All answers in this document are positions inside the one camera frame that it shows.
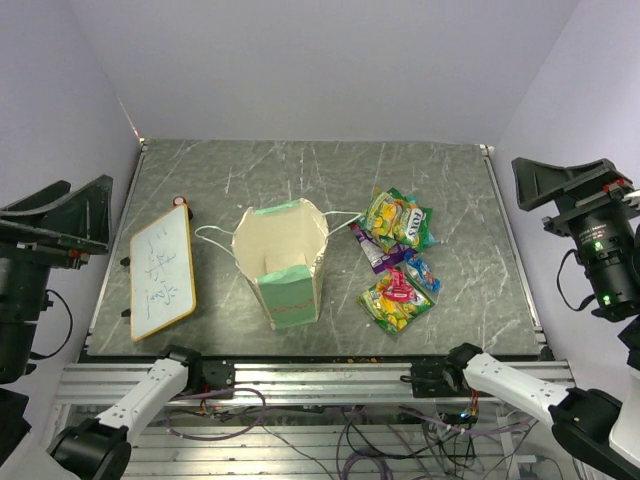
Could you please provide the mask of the blue red snack packet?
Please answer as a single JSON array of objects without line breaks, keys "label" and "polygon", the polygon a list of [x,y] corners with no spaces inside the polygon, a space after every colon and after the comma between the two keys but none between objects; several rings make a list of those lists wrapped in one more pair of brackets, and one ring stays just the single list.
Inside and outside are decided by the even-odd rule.
[{"label": "blue red snack packet", "polygon": [[432,293],[440,291],[440,280],[431,272],[421,257],[416,254],[406,253],[404,261],[407,273],[423,290]]}]

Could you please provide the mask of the teal snack packet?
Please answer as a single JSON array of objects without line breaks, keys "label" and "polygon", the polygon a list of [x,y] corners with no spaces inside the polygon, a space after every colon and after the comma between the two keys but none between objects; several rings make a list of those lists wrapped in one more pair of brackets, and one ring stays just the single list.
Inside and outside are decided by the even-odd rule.
[{"label": "teal snack packet", "polygon": [[424,247],[428,248],[428,247],[431,247],[431,246],[434,246],[434,245],[438,245],[438,244],[439,244],[439,241],[432,234],[429,234],[429,236],[428,236],[428,238],[427,238],[427,240],[425,242]]}]

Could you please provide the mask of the pink magenta snack packet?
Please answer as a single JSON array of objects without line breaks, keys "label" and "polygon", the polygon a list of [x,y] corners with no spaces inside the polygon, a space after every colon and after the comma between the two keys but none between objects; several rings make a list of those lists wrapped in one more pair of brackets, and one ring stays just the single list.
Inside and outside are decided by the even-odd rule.
[{"label": "pink magenta snack packet", "polygon": [[412,285],[406,280],[403,271],[394,267],[388,267],[390,283],[383,290],[383,296],[398,303],[409,303],[417,299],[417,294]]}]

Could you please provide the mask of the purple snack packet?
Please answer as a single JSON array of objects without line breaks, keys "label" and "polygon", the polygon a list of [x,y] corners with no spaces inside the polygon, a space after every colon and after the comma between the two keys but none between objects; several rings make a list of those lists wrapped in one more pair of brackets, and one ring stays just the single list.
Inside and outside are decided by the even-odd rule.
[{"label": "purple snack packet", "polygon": [[356,222],[352,222],[349,227],[375,274],[382,273],[387,267],[393,267],[403,262],[406,253],[417,253],[415,249],[403,244],[404,247],[400,251],[387,254],[376,243],[373,235],[361,228]]}]

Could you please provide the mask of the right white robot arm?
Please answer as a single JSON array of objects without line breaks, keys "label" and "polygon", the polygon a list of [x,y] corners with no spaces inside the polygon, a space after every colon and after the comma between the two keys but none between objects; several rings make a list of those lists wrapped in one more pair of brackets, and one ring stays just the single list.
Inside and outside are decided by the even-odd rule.
[{"label": "right white robot arm", "polygon": [[619,338],[628,349],[631,387],[620,401],[598,389],[564,387],[540,380],[464,343],[450,351],[440,373],[442,387],[459,396],[469,389],[491,394],[546,425],[577,460],[613,479],[639,476],[639,192],[607,159],[560,167],[516,158],[512,162],[517,203],[531,211],[548,202],[558,214],[545,231],[570,237],[571,255],[584,269],[593,293],[579,305],[597,303],[593,316],[626,321]]}]

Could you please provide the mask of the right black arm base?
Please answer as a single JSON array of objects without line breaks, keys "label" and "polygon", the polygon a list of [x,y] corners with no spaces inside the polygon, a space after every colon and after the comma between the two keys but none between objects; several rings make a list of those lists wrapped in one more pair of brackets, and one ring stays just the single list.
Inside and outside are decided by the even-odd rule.
[{"label": "right black arm base", "polygon": [[472,393],[462,368],[446,358],[412,363],[399,380],[409,385],[418,399],[470,397]]}]

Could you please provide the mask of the green white paper bag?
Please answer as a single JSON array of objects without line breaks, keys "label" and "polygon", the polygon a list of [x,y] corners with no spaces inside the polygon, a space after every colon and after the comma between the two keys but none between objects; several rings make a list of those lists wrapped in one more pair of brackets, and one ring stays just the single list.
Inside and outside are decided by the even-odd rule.
[{"label": "green white paper bag", "polygon": [[248,208],[228,247],[195,229],[197,238],[231,257],[258,300],[273,330],[315,323],[320,317],[329,238],[355,222],[357,211],[321,211],[300,198],[262,209]]}]

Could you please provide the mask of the green yellow Fox's candy packet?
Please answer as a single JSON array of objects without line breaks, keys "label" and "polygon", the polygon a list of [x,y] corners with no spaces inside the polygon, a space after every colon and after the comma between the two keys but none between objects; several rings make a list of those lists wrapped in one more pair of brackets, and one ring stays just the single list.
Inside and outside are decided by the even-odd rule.
[{"label": "green yellow Fox's candy packet", "polygon": [[414,197],[404,196],[396,188],[390,188],[374,192],[356,223],[372,235],[393,238],[422,251],[429,234],[432,234],[431,216],[431,208],[419,205]]}]

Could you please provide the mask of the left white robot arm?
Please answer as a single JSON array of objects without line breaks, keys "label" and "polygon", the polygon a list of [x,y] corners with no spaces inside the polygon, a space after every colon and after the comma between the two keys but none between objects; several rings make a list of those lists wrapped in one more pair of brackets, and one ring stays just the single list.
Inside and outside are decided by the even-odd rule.
[{"label": "left white robot arm", "polygon": [[28,396],[9,385],[32,373],[37,322],[51,307],[54,268],[78,270],[111,240],[113,180],[79,189],[57,181],[1,209],[1,476],[4,479],[119,479],[140,432],[176,395],[203,387],[199,353],[170,346],[111,408],[38,444],[24,414]]}]

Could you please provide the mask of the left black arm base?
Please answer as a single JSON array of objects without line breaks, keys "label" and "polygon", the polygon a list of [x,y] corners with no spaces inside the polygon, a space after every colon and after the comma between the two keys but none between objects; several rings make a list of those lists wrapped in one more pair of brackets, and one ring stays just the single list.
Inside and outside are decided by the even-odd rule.
[{"label": "left black arm base", "polygon": [[227,360],[189,359],[186,363],[186,387],[177,398],[216,392],[215,399],[231,399],[235,387],[236,369]]}]

